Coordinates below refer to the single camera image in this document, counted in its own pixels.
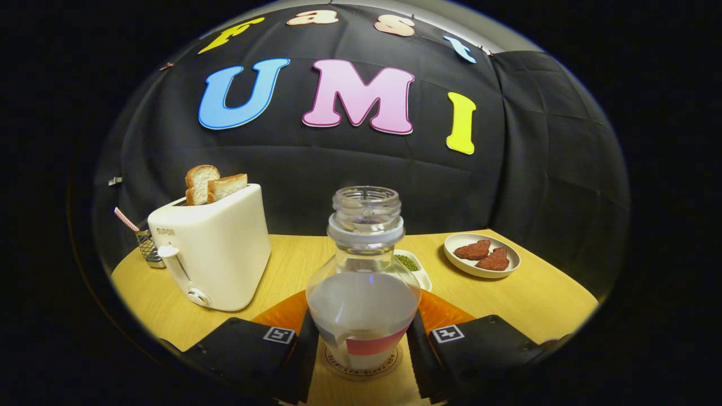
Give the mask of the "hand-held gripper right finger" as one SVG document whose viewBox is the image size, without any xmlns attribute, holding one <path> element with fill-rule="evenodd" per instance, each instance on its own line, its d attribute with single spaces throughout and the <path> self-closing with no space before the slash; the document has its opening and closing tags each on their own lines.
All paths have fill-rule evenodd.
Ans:
<svg viewBox="0 0 722 406">
<path fill-rule="evenodd" d="M 547 350 L 498 315 L 474 317 L 426 290 L 406 336 L 419 393 L 433 403 L 501 386 Z"/>
</svg>

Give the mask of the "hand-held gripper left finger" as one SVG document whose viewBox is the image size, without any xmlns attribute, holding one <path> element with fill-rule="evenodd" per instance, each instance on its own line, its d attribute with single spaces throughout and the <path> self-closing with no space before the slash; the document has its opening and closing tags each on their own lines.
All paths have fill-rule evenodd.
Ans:
<svg viewBox="0 0 722 406">
<path fill-rule="evenodd" d="M 298 404 L 309 398 L 318 330 L 303 290 L 252 320 L 230 317 L 187 350 L 163 344 L 195 370 L 204 390 L 217 391 L 217 404 Z"/>
</svg>

